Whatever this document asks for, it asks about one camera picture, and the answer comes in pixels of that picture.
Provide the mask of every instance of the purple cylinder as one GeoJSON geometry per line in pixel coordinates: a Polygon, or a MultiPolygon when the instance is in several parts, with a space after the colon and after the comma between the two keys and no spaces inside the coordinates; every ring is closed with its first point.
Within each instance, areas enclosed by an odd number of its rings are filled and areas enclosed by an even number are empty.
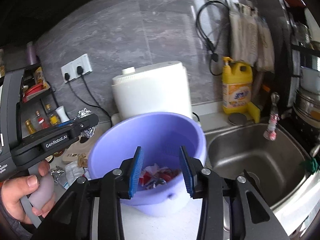
{"type": "Polygon", "coordinates": [[[36,49],[32,41],[27,43],[26,54],[27,54],[27,63],[29,65],[33,65],[37,63],[36,49]]]}
{"type": "MultiPolygon", "coordinates": [[[[132,158],[137,146],[144,150],[142,168],[157,163],[171,169],[180,167],[180,146],[185,145],[189,156],[206,158],[206,140],[202,129],[192,119],[174,113],[142,114],[127,119],[109,129],[90,152],[88,165],[92,179],[101,178],[119,168],[122,161],[132,158]]],[[[166,185],[144,190],[138,187],[131,200],[121,202],[135,206],[153,216],[165,216],[180,210],[190,199],[182,174],[166,185]]]]}

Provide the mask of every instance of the marble tile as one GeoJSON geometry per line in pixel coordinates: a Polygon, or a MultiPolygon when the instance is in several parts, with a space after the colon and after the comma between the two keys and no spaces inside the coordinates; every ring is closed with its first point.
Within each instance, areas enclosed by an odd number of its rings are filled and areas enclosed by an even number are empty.
{"type": "Polygon", "coordinates": [[[83,21],[87,17],[94,15],[102,10],[110,8],[114,5],[130,1],[130,0],[92,0],[80,8],[70,13],[67,17],[57,24],[59,29],[68,29],[71,26],[83,21]]]}
{"type": "MultiPolygon", "coordinates": [[[[108,108],[112,102],[112,77],[120,74],[121,69],[151,64],[136,2],[123,2],[102,10],[65,32],[53,28],[39,39],[37,52],[45,66],[45,76],[56,87],[58,102],[64,104],[71,115],[84,104],[64,84],[61,66],[88,53],[93,72],[85,79],[97,100],[108,108]]],[[[72,81],[71,85],[79,96],[92,102],[81,79],[72,81]]],[[[109,108],[111,113],[116,113],[114,104],[109,108]]]]}
{"type": "MultiPolygon", "coordinates": [[[[88,53],[93,72],[85,76],[88,86],[110,114],[117,112],[113,101],[112,78],[127,67],[179,60],[187,68],[192,103],[222,99],[221,77],[208,69],[207,50],[195,30],[195,17],[206,0],[92,0],[81,6],[36,43],[44,74],[56,89],[56,97],[70,117],[85,105],[63,82],[60,68],[88,53]]],[[[201,16],[204,31],[215,43],[221,26],[228,21],[222,6],[210,6],[201,16]]],[[[221,35],[216,52],[228,53],[228,29],[221,35]]],[[[93,103],[81,79],[71,82],[83,100],[93,103]]],[[[100,120],[106,116],[97,109],[100,120]]]]}

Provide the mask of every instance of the sink drain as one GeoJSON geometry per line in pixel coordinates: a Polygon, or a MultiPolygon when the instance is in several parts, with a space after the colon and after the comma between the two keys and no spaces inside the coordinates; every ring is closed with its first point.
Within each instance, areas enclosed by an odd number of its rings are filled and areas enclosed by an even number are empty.
{"type": "Polygon", "coordinates": [[[261,191],[261,185],[260,185],[260,179],[259,179],[259,177],[258,177],[256,174],[254,174],[253,172],[251,172],[251,171],[247,171],[247,173],[249,174],[249,176],[250,176],[251,178],[254,179],[254,181],[255,181],[256,184],[257,184],[258,189],[261,191]]]}

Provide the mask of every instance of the white bottle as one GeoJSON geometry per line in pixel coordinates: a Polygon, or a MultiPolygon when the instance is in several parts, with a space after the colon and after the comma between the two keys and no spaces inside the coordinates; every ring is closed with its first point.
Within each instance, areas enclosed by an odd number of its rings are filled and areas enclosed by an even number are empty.
{"type": "Polygon", "coordinates": [[[61,122],[69,121],[70,119],[67,117],[66,112],[64,111],[64,106],[59,106],[56,109],[58,116],[60,117],[61,122]]]}

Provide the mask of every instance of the aluminum foil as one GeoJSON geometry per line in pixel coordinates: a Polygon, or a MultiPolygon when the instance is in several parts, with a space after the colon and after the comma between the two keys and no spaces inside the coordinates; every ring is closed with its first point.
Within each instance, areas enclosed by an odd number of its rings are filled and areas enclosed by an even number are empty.
{"type": "MultiPolygon", "coordinates": [[[[85,117],[87,115],[91,114],[91,111],[87,109],[86,107],[78,112],[78,118],[85,117]]],[[[82,137],[91,138],[94,135],[94,130],[97,126],[91,127],[88,130],[85,130],[81,133],[82,137]]]]}
{"type": "Polygon", "coordinates": [[[54,182],[60,184],[65,189],[69,188],[69,184],[67,181],[67,174],[63,168],[56,166],[50,170],[50,174],[53,177],[54,182]]]}

